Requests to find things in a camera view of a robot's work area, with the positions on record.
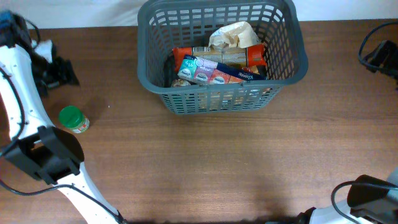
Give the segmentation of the green lid jar red label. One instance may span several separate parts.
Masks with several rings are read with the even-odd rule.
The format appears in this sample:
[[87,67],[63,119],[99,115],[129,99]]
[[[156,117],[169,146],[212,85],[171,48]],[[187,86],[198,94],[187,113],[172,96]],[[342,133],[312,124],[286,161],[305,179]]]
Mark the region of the green lid jar red label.
[[77,134],[85,132],[90,127],[89,119],[76,106],[63,108],[58,119],[66,128]]

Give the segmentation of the grey plastic basket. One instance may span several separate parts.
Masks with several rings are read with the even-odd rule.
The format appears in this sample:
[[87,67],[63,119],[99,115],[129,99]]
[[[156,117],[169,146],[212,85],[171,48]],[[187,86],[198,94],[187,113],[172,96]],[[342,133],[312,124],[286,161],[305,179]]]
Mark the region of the grey plastic basket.
[[[220,27],[250,23],[265,46],[265,80],[172,87],[175,47],[208,45]],[[147,1],[137,15],[137,76],[175,114],[258,110],[308,70],[302,33],[291,0]]]

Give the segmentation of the orange pasta packet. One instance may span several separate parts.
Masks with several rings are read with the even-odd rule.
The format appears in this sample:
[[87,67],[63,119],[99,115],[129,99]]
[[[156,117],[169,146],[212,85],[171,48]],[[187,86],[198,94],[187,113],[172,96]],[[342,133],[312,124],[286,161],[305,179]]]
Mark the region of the orange pasta packet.
[[262,44],[253,45],[245,49],[230,48],[221,52],[212,47],[175,47],[172,52],[175,59],[176,72],[180,69],[183,58],[186,55],[201,57],[238,68],[267,65],[264,59],[265,48]]

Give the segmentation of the beige paper bag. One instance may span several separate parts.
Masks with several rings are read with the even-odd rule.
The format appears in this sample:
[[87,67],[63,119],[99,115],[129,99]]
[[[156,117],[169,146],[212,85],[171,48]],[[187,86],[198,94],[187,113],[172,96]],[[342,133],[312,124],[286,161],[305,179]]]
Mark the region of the beige paper bag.
[[218,50],[245,49],[260,44],[257,34],[246,21],[223,26],[210,35],[208,46]]

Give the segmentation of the blue tissue pack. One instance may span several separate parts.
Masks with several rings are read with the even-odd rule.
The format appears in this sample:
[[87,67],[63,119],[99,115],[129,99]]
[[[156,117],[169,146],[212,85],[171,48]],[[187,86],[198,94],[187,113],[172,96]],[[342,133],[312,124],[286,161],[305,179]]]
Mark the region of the blue tissue pack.
[[184,56],[179,78],[199,85],[225,85],[266,80],[265,76],[192,55]]

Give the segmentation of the green lid jar white label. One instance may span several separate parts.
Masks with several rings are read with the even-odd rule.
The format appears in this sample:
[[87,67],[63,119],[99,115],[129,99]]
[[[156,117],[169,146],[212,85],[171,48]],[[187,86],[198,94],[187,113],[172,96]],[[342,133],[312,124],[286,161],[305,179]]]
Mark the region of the green lid jar white label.
[[190,86],[190,85],[191,85],[191,83],[189,81],[178,78],[172,82],[171,87],[176,88],[176,87],[184,87],[184,86]]

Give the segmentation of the beige coffee mix bag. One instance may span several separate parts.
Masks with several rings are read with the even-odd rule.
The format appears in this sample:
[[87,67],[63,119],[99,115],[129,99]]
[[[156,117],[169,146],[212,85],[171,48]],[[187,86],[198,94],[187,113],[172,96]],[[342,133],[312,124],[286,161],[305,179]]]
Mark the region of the beige coffee mix bag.
[[193,81],[201,85],[226,85],[266,80],[267,78],[260,74],[260,67],[256,65],[251,67],[232,67],[223,63],[197,66]]

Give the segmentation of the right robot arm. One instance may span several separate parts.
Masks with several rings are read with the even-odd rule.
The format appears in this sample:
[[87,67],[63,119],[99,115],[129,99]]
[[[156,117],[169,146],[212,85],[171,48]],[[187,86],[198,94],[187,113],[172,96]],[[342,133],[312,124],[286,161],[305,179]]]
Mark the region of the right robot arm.
[[294,223],[397,223],[397,169],[386,180],[361,175],[336,186],[331,206],[310,208]]

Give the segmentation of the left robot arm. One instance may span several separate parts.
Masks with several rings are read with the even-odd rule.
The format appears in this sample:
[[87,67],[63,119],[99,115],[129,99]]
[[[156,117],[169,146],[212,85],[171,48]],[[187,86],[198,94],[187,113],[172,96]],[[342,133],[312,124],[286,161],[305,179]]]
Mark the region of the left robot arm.
[[10,10],[1,11],[1,99],[11,139],[1,147],[1,157],[49,185],[38,194],[53,190],[64,194],[87,223],[126,223],[86,171],[75,134],[88,129],[87,117],[79,109],[67,108],[65,129],[60,129],[42,104],[50,89],[80,83],[71,62],[57,56],[51,40],[32,40],[30,23]]

